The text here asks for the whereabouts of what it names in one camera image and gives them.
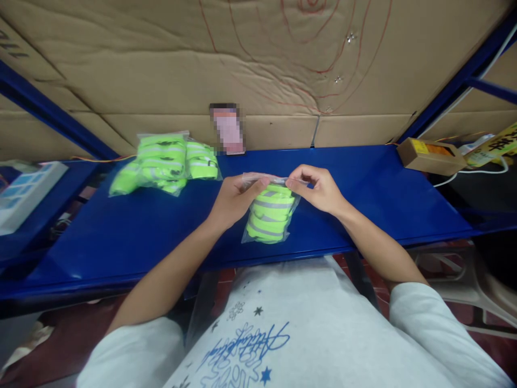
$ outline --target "plastic chair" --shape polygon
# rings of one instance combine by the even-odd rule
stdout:
[[[517,340],[517,292],[502,284],[488,271],[476,249],[438,248],[413,251],[412,256],[417,265],[423,255],[431,255],[456,272],[455,275],[445,278],[427,280],[445,301],[474,306],[472,323],[464,324],[467,330]],[[447,255],[461,257],[464,266],[457,265]],[[487,324],[487,311],[510,324],[512,328]]]

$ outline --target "clear plastic bag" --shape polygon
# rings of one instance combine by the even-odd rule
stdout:
[[[160,180],[154,182],[145,182],[141,185],[142,187],[151,187],[165,191],[166,193],[179,197],[181,191],[185,186],[187,186],[186,179],[170,179],[170,180]]]
[[[128,163],[120,170],[109,187],[109,196],[131,194],[140,186],[140,165],[137,162]]]
[[[136,159],[118,172],[109,196],[127,195],[138,187],[154,187],[175,197],[187,184],[187,139],[189,132],[139,134]]]
[[[188,135],[188,131],[138,135],[137,162],[141,167],[142,182],[177,181],[187,177]]]
[[[222,180],[214,148],[189,137],[187,139],[186,159],[187,179]]]
[[[300,196],[285,186],[287,178],[247,172],[242,175],[243,188],[247,190],[262,177],[269,178],[270,183],[249,207],[249,218],[241,243],[258,241],[276,244],[285,241],[289,236],[287,228],[291,223],[292,214],[300,202]]]

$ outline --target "white t-shirt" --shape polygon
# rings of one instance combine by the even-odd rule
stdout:
[[[440,296],[391,294],[388,322],[332,258],[240,271],[225,311],[185,354],[167,318],[121,327],[94,349],[78,388],[507,387]]]

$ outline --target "sleeve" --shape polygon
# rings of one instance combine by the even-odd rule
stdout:
[[[391,294],[389,320],[468,387],[511,387],[512,381],[470,337],[440,295],[421,283]]]
[[[123,326],[95,347],[78,388],[162,388],[185,357],[179,325],[165,317]]]

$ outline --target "orange wire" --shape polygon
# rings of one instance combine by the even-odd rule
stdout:
[[[129,159],[129,158],[132,158],[134,156],[136,156],[136,155],[121,156],[121,157],[118,157],[117,159],[113,159],[113,160],[110,160],[110,161],[98,161],[98,160],[94,160],[94,159],[83,158],[83,157],[80,157],[80,156],[72,156],[71,159],[79,159],[79,160],[82,160],[82,161],[94,162],[94,163],[111,163],[111,162],[120,162],[122,160],[126,160],[126,159]]]
[[[456,138],[456,137],[460,137],[460,136],[474,136],[474,135],[480,135],[480,134],[488,134],[490,132],[486,132],[486,131],[481,131],[481,132],[476,132],[474,134],[466,134],[466,135],[456,135],[456,136],[450,136],[450,137],[443,137],[441,139],[438,139],[436,141],[444,141],[444,140],[449,140],[449,139],[452,139],[452,138]]]

